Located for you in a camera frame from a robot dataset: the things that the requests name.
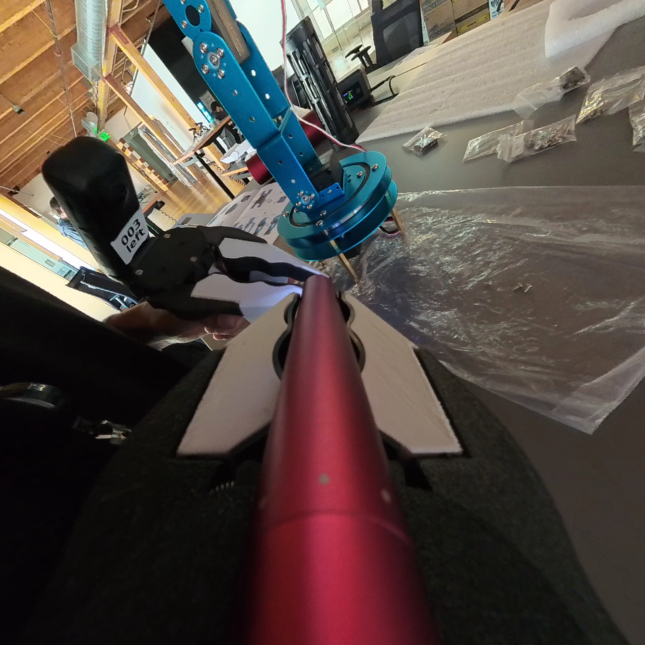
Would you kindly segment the grey desk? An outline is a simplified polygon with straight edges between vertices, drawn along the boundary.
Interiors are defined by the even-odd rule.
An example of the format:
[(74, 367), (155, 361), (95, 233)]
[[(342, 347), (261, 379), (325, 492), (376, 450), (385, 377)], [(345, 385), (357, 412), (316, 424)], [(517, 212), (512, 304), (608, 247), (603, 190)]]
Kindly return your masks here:
[[(403, 192), (510, 187), (644, 186), (626, 111), (576, 127), (578, 140), (506, 164), (462, 163), (467, 139), (509, 115), (446, 128), (441, 150), (417, 159), (400, 145), (412, 133), (368, 142), (393, 166)], [(459, 381), (503, 421), (543, 479), (592, 586), (630, 644), (644, 643), (644, 380), (592, 433), (576, 430), (476, 384)]]

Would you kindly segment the clear plastic sheet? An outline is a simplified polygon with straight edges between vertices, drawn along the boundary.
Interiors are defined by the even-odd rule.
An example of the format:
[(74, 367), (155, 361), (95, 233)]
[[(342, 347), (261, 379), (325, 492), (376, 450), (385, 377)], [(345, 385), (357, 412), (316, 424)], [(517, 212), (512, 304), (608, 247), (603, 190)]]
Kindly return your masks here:
[(325, 270), (455, 375), (589, 434), (644, 380), (643, 186), (409, 192), (397, 209), (406, 233), (361, 244), (358, 283)]

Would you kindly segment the silver ventilation duct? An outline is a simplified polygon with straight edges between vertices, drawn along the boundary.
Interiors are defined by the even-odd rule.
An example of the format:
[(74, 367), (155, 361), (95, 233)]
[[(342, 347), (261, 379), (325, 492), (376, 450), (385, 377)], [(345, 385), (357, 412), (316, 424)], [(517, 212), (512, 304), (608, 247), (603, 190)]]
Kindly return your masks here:
[(102, 78), (108, 1), (74, 1), (76, 43), (70, 48), (74, 66), (91, 83)]

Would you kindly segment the brown cardboard box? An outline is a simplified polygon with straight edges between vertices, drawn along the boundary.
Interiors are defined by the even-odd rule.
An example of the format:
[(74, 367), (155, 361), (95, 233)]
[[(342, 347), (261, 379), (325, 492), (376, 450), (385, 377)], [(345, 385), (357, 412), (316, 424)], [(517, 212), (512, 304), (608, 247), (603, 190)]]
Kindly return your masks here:
[(419, 1), (427, 40), (445, 34), (457, 36), (495, 19), (507, 1)]

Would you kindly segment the red metal screwdriver handle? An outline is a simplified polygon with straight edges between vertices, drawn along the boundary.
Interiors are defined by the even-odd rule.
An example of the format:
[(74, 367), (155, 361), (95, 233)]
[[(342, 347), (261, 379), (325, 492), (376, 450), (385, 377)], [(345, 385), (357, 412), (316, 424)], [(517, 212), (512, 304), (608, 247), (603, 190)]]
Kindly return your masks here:
[(229, 644), (441, 644), (332, 282), (306, 281)]

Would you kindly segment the black office chair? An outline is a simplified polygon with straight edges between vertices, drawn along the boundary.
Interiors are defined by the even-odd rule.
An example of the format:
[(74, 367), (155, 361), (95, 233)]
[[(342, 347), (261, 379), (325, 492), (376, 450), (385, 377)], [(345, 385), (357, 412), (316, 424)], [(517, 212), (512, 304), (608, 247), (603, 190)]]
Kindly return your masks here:
[(423, 46), (423, 25), (419, 1), (370, 1), (370, 16), (375, 62), (369, 55), (369, 46), (356, 46), (348, 51), (346, 59), (359, 60), (369, 73), (389, 65)]

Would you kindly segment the person's left hand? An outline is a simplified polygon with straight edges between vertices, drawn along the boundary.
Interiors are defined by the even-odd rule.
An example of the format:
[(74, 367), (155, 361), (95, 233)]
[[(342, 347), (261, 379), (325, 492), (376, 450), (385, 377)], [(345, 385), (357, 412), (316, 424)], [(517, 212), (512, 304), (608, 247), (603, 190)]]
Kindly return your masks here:
[(227, 341), (250, 326), (243, 316), (217, 314), (205, 320), (184, 320), (173, 313), (141, 302), (104, 321), (127, 337), (157, 350), (171, 344), (189, 343), (209, 335)]

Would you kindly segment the white corrugated sheet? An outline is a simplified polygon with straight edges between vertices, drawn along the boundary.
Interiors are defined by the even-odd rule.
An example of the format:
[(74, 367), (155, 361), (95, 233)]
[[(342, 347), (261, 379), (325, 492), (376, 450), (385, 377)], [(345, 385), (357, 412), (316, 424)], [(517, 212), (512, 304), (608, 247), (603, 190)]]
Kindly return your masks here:
[(591, 43), (559, 57), (545, 56), (549, 9), (538, 4), (438, 46), (359, 143), (509, 111), (527, 88), (571, 67), (586, 67), (595, 56)]

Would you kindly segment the metal carabiner clip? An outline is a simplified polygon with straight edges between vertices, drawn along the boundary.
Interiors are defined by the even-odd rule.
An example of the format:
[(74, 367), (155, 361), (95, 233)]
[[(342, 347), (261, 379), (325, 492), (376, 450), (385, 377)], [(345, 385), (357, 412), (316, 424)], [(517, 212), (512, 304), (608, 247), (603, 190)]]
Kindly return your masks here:
[(96, 440), (109, 441), (112, 445), (120, 445), (127, 440), (131, 429), (122, 424), (110, 421), (90, 421), (82, 417), (76, 418), (72, 428)]

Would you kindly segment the printed instruction sheet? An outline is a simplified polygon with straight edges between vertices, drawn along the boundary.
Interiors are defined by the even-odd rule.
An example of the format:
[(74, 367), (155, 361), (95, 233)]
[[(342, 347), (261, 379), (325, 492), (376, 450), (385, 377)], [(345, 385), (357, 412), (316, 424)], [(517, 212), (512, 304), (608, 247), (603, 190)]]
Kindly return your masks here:
[(236, 197), (206, 224), (251, 233), (270, 245), (279, 238), (278, 223), (291, 203), (276, 183), (261, 186)]

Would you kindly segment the dark red cylinder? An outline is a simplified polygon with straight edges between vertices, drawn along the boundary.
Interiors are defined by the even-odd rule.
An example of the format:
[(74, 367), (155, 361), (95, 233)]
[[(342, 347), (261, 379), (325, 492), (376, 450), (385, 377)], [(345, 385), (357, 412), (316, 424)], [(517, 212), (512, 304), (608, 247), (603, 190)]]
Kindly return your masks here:
[(273, 181), (273, 175), (257, 152), (246, 159), (246, 168), (257, 184)]

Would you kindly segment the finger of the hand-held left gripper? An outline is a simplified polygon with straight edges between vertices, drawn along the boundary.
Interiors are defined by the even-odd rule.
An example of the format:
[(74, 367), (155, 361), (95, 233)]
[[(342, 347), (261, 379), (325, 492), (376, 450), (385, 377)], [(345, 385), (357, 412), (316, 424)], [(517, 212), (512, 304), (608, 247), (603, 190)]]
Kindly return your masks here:
[(240, 283), (304, 283), (325, 273), (266, 243), (224, 238), (217, 265), (224, 275)]
[(242, 316), (251, 323), (286, 297), (301, 294), (299, 285), (240, 283), (225, 275), (209, 275), (194, 286), (194, 298), (214, 305), (216, 313)]

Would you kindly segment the black slotted cylinder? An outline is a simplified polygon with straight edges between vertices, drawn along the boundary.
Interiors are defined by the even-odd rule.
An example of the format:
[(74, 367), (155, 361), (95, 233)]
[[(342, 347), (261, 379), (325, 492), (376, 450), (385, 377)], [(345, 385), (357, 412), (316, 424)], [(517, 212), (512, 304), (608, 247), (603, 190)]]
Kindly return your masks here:
[(315, 27), (309, 16), (286, 32), (286, 59), (300, 81), (321, 126), (345, 146), (355, 143), (358, 131), (340, 93)]

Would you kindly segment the small clear parts bag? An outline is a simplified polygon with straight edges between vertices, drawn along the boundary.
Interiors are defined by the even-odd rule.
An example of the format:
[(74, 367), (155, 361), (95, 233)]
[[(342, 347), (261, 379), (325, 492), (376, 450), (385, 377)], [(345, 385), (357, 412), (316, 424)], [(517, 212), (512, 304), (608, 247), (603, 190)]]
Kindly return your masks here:
[(499, 141), (497, 159), (512, 163), (575, 142), (575, 126), (576, 115), (571, 115), (527, 132), (505, 135)]
[(644, 100), (631, 105), (628, 118), (632, 128), (632, 146), (634, 152), (644, 153)]
[(542, 106), (559, 101), (566, 93), (589, 83), (590, 76), (585, 69), (572, 67), (549, 81), (522, 90), (513, 100), (512, 110), (521, 119), (528, 119)]
[(642, 100), (644, 67), (637, 67), (590, 85), (575, 123), (616, 114)]
[(439, 141), (444, 137), (444, 133), (441, 133), (431, 126), (427, 126), (404, 143), (402, 147), (417, 157), (423, 157), (432, 149), (436, 148)]
[(485, 133), (475, 139), (468, 141), (466, 151), (464, 152), (463, 162), (474, 161), (480, 157), (497, 155), (499, 143), (506, 136), (504, 130), (496, 130)]

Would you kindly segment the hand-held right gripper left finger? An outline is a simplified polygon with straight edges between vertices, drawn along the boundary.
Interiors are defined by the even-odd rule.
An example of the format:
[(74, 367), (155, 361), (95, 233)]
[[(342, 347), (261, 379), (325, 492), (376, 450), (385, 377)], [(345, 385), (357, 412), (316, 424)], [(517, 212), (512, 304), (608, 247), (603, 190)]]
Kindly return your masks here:
[(273, 349), (287, 330), (286, 311), (294, 299), (288, 294), (227, 344), (178, 457), (227, 456), (271, 422), (281, 384)]

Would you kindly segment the black power unit with display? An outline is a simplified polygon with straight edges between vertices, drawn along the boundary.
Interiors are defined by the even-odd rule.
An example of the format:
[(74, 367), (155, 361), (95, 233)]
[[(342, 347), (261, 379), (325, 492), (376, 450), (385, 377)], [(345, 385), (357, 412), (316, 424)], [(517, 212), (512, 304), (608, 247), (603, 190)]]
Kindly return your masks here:
[(359, 67), (337, 81), (339, 92), (349, 112), (365, 109), (374, 104), (372, 89), (363, 67)]

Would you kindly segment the blue toy robot arm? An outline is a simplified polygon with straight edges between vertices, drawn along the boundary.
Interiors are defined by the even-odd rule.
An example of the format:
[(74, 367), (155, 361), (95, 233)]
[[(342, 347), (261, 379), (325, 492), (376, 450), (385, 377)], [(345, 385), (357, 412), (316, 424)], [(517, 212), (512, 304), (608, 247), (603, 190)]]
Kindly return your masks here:
[(163, 3), (192, 40), (200, 76), (288, 199), (278, 234), (302, 260), (339, 258), (358, 283), (346, 254), (389, 217), (404, 231), (386, 157), (352, 145), (356, 154), (324, 163), (229, 1)]

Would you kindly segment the white foam piece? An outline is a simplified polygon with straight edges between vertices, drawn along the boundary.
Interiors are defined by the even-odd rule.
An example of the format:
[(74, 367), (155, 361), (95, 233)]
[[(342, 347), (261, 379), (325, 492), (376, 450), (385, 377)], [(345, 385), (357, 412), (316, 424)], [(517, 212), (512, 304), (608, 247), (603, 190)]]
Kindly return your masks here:
[(554, 1), (544, 27), (544, 55), (559, 56), (593, 39), (610, 36), (644, 15), (643, 1)]

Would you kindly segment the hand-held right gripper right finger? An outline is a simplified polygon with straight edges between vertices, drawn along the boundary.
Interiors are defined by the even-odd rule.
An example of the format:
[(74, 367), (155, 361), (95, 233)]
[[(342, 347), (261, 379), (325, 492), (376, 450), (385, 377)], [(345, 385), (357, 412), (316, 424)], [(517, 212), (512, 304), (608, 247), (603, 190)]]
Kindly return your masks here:
[(354, 296), (342, 299), (364, 351), (361, 376), (377, 428), (413, 456), (462, 455), (415, 344)]

